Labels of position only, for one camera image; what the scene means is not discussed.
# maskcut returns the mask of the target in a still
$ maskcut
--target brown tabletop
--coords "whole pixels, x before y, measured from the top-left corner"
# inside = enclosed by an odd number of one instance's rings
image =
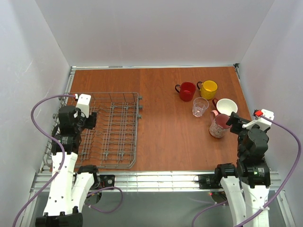
[[[213,80],[216,98],[229,98],[238,114],[251,119],[234,67],[77,70],[71,92],[138,92],[142,119],[138,121],[136,163],[129,171],[214,170],[235,163],[237,135],[216,139],[209,134],[211,104],[202,117],[192,114],[193,100],[184,102],[175,85]],[[195,96],[200,97],[198,89]]]

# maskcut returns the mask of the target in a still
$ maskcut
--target cup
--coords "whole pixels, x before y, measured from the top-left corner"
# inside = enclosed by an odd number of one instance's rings
[[[220,114],[225,114],[228,116],[230,116],[232,112],[236,113],[238,111],[237,104],[228,98],[223,98],[220,100],[214,98],[213,105]]]
[[[201,117],[209,106],[208,101],[205,98],[196,98],[193,104],[193,115]]]
[[[197,83],[197,88],[200,90],[201,97],[209,100],[215,96],[218,89],[218,85],[212,80],[207,80],[205,82],[199,81]]]
[[[179,93],[183,101],[188,102],[193,99],[196,87],[191,82],[184,82],[181,85],[175,85],[175,90]]]
[[[219,114],[218,111],[213,110],[210,112],[210,119],[212,124],[209,127],[209,133],[215,138],[222,138],[231,128],[231,125],[226,124],[229,120],[226,114]]]

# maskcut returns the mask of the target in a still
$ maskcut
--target dish rack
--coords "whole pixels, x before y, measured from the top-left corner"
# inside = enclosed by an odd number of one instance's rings
[[[90,113],[97,112],[97,124],[93,130],[81,133],[76,168],[96,165],[98,168],[128,169],[136,162],[139,105],[141,96],[136,92],[73,92],[91,95]],[[60,108],[76,105],[77,101],[63,97]],[[53,115],[58,123],[58,114]],[[47,142],[44,165],[51,167],[51,140]]]

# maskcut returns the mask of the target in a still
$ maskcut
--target floral mug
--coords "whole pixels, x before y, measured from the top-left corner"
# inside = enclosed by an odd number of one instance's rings
[[[226,132],[231,128],[231,125],[227,125],[229,116],[225,114],[219,114],[218,111],[213,110],[210,112],[210,119],[212,124],[209,127],[209,133],[216,138],[222,138]]]

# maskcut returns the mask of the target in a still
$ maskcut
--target dishwasher rack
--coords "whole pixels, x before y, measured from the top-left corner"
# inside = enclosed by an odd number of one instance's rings
[[[90,113],[97,112],[97,124],[93,130],[85,129],[81,134],[76,168],[96,165],[98,168],[128,169],[136,161],[138,119],[141,118],[136,92],[73,92],[91,95]],[[61,105],[76,105],[77,101],[64,97]],[[55,127],[58,114],[54,114]],[[44,164],[52,166],[51,140],[45,148]]]

